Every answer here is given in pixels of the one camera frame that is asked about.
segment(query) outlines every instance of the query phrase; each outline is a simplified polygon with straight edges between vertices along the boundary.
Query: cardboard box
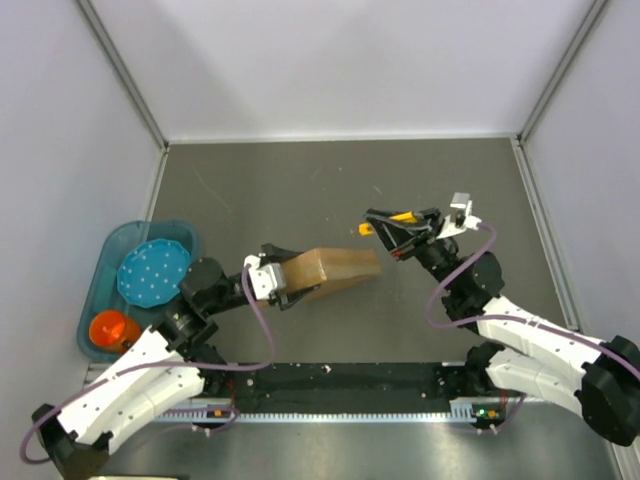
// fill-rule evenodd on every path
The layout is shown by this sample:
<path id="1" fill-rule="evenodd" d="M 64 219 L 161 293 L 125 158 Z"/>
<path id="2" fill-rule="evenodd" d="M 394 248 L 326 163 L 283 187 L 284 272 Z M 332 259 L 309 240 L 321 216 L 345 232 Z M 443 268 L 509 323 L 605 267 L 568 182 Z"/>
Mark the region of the cardboard box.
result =
<path id="1" fill-rule="evenodd" d="M 382 273 L 372 249 L 314 248 L 282 264 L 285 293 L 319 285 L 306 300 L 356 285 Z"/>

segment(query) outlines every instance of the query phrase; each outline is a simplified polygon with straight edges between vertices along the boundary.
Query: gray floor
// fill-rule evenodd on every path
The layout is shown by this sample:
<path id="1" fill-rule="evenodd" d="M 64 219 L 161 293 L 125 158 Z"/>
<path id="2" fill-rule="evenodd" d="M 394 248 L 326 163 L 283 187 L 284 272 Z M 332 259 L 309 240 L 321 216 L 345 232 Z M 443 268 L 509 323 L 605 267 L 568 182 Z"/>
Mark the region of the gray floor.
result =
<path id="1" fill-rule="evenodd" d="M 554 405 L 526 405 L 496 437 L 442 424 L 239 424 L 210 439 L 188 429 L 162 435 L 163 428 L 136 434 L 101 473 L 189 480 L 619 478 L 604 441 Z"/>
<path id="2" fill-rule="evenodd" d="M 268 316 L 284 362 L 461 360 L 478 342 L 466 330 L 425 325 L 435 281 L 417 262 L 392 261 L 374 237 L 353 234 L 369 207 L 446 209 L 455 191 L 500 234 L 493 251 L 505 294 L 562 323 L 511 144 L 507 139 L 402 140 L 171 147 L 154 219 L 180 218 L 200 231 L 206 253 L 227 272 L 262 243 L 296 250 L 374 247 L 383 276 L 350 291 Z M 483 233 L 460 240 L 471 252 Z M 444 310 L 439 317 L 446 321 Z M 267 356 L 248 309 L 220 315 L 214 337 L 227 361 Z"/>

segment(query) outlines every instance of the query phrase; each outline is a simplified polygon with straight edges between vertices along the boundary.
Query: orange cup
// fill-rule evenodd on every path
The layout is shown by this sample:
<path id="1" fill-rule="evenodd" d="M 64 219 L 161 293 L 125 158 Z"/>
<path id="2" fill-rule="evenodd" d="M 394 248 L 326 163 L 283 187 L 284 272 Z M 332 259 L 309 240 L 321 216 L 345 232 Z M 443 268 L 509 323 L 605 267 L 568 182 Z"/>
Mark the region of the orange cup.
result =
<path id="1" fill-rule="evenodd" d="M 96 315 L 89 326 L 89 339 L 93 344 L 114 353 L 126 352 L 141 334 L 140 326 L 117 310 Z"/>

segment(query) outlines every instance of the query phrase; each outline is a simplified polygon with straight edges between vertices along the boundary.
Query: blue dotted plate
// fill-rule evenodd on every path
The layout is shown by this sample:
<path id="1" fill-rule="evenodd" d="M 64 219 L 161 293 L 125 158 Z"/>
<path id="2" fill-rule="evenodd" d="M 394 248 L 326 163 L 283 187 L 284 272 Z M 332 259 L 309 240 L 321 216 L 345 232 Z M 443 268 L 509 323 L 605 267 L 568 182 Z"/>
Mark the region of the blue dotted plate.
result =
<path id="1" fill-rule="evenodd" d="M 151 308 L 175 297 L 191 257 L 180 242 L 159 238 L 143 243 L 124 258 L 117 287 L 127 303 Z"/>

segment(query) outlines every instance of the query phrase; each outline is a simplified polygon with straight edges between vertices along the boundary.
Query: cable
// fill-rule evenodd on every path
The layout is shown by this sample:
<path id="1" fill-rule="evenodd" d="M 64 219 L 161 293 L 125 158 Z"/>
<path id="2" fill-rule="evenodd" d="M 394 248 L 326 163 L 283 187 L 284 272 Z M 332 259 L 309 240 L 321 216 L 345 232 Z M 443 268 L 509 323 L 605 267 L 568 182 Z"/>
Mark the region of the cable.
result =
<path id="1" fill-rule="evenodd" d="M 205 434 L 207 435 L 207 438 L 209 436 L 211 436 L 212 434 L 218 434 L 220 432 L 224 432 L 225 430 L 228 430 L 229 428 L 231 428 L 231 426 L 236 423 L 238 421 L 238 418 L 240 417 L 240 411 L 235 408 L 235 407 L 203 407 L 203 408 L 174 408 L 172 410 L 169 410 L 170 412 L 174 412 L 174 413 L 190 413 L 190 412 L 211 412 L 211 411 L 222 411 L 222 412 L 231 412 L 233 413 L 233 417 L 231 417 L 226 423 L 223 423 L 222 425 L 218 426 L 218 427 L 214 427 L 214 428 L 204 428 L 204 427 L 198 427 L 196 425 L 193 425 L 191 423 L 187 423 L 187 424 L 181 424 L 181 425 L 172 425 L 170 427 L 164 428 L 162 430 L 160 430 L 157 433 L 154 433 L 153 435 L 151 435 L 149 438 L 147 438 L 146 440 L 143 440 L 142 442 L 135 444 L 132 447 L 129 447 L 129 453 L 133 454 L 136 453 L 138 450 L 140 450 L 141 448 L 145 447 L 146 445 L 148 445 L 149 443 L 153 442 L 154 440 L 156 440 L 158 437 L 161 437 L 162 435 L 165 435 L 166 433 L 170 433 L 176 430 L 185 430 L 185 429 L 190 429 L 194 432 L 197 431 L 203 431 L 205 432 Z"/>
<path id="2" fill-rule="evenodd" d="M 521 324 L 527 323 L 527 320 L 525 320 L 522 317 L 516 317 L 514 315 L 500 315 L 500 314 L 478 315 L 475 317 L 455 320 L 450 323 L 437 323 L 431 318 L 431 311 L 433 310 L 433 306 L 435 304 L 435 301 L 438 299 L 438 297 L 445 291 L 445 289 L 449 286 L 449 284 L 452 281 L 454 281 L 458 276 L 460 276 L 462 272 L 464 272 L 467 268 L 473 265 L 482 255 L 484 255 L 487 251 L 489 251 L 489 249 L 493 246 L 496 239 L 498 238 L 498 233 L 496 232 L 496 229 L 493 228 L 488 223 L 480 222 L 478 224 L 478 227 L 481 228 L 482 230 L 486 230 L 490 232 L 491 238 L 487 241 L 487 243 L 482 248 L 480 248 L 480 250 L 478 250 L 476 253 L 471 255 L 458 268 L 456 268 L 453 272 L 451 272 L 431 293 L 431 296 L 429 297 L 429 300 L 427 301 L 427 306 L 426 306 L 426 320 L 427 320 L 427 323 L 432 327 L 456 328 L 456 327 L 462 327 L 464 325 L 469 325 L 471 323 L 482 322 L 486 320 L 506 320 L 509 322 L 517 322 Z M 607 357 L 611 358 L 612 360 L 622 365 L 629 373 L 631 373 L 631 375 L 633 375 L 636 378 L 636 380 L 640 382 L 640 371 L 637 368 L 635 368 L 633 365 L 631 365 L 627 360 L 622 358 L 617 353 L 612 352 L 608 348 L 603 347 L 598 343 L 592 342 L 591 340 L 583 338 L 572 332 L 568 332 L 560 328 L 555 328 L 550 325 L 538 323 L 536 324 L 535 328 L 538 328 L 539 330 L 544 330 L 545 332 L 553 333 L 555 335 L 558 335 L 563 338 L 567 338 L 577 343 L 581 343 L 582 345 L 585 345 L 587 347 L 590 347 L 590 348 L 593 348 L 594 350 L 599 351 L 600 353 L 606 355 Z"/>
<path id="3" fill-rule="evenodd" d="M 509 392 L 506 390 L 500 390 L 500 409 L 506 411 L 507 403 L 509 402 Z"/>
<path id="4" fill-rule="evenodd" d="M 244 292 L 245 297 L 247 298 L 247 301 L 249 302 L 249 306 L 253 310 L 253 313 L 255 314 L 256 318 L 258 319 L 258 322 L 260 323 L 260 326 L 262 327 L 262 330 L 265 336 L 267 337 L 267 341 L 269 342 L 271 353 L 269 355 L 268 360 L 265 360 L 264 362 L 252 364 L 252 365 L 225 365 L 225 364 L 201 363 L 201 362 L 184 363 L 184 362 L 172 362 L 172 361 L 151 362 L 151 363 L 142 363 L 139 365 L 135 365 L 133 367 L 126 368 L 124 370 L 117 372 L 115 376 L 121 377 L 122 375 L 126 375 L 127 373 L 132 373 L 137 370 L 142 370 L 146 368 L 158 368 L 158 367 L 163 367 L 163 368 L 194 367 L 202 370 L 222 370 L 222 371 L 228 371 L 228 372 L 253 372 L 271 365 L 275 360 L 276 345 L 275 345 L 275 341 L 273 339 L 271 330 L 269 328 L 269 325 L 267 324 L 266 319 L 264 318 L 262 312 L 260 311 L 258 302 L 254 298 L 253 292 L 251 291 L 251 288 L 249 286 L 249 265 L 245 265 L 245 267 L 242 269 L 241 283 L 242 283 L 242 290 Z M 65 407 L 75 402 L 79 398 L 82 398 L 83 396 L 102 387 L 103 385 L 105 385 L 110 381 L 111 380 L 105 378 L 100 380 L 99 382 L 89 385 L 88 387 L 70 396 L 64 402 L 52 408 L 47 413 L 45 413 L 42 417 L 40 417 L 37 421 L 35 421 L 33 425 L 31 425 L 31 428 L 29 428 L 29 430 L 27 431 L 22 441 L 20 442 L 20 460 L 22 460 L 22 462 L 28 465 L 42 465 L 43 463 L 49 462 L 51 460 L 50 458 L 33 459 L 27 455 L 27 445 L 29 444 L 29 441 L 31 440 L 31 438 L 36 434 L 36 432 L 40 429 L 40 427 L 42 427 L 51 418 L 53 418 L 58 413 L 60 413 Z"/>

